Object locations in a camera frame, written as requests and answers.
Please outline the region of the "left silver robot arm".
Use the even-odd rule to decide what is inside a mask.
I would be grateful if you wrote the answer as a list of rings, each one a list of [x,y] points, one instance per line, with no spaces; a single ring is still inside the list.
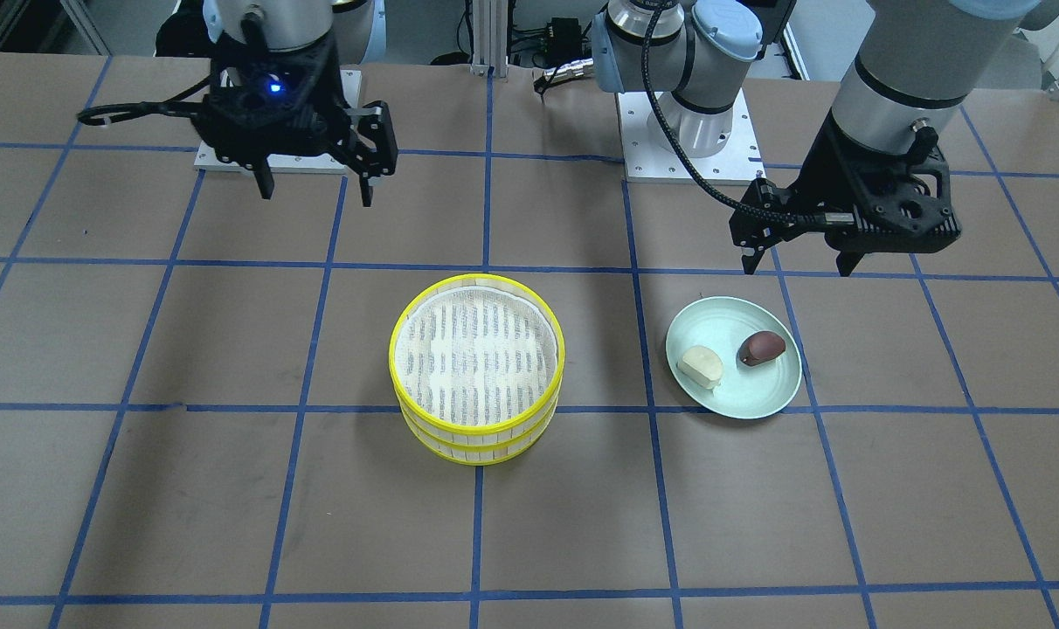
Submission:
[[[852,274],[873,253],[930,254],[961,239],[945,124],[1034,1],[874,1],[869,31],[788,187],[757,176],[741,199],[708,183],[702,158],[726,146],[734,104],[771,40],[758,13],[790,1],[609,1],[591,20],[602,91],[638,94],[648,125],[705,194],[733,211],[730,235],[753,274],[769,248],[819,232]]]

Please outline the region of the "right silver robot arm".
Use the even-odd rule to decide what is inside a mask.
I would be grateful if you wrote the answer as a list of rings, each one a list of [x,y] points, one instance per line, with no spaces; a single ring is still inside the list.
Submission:
[[[329,156],[351,169],[364,206],[374,184],[397,168],[398,146],[381,100],[351,103],[329,1],[214,1],[207,95],[155,111],[184,118],[215,159],[253,174],[273,195],[271,156]]]

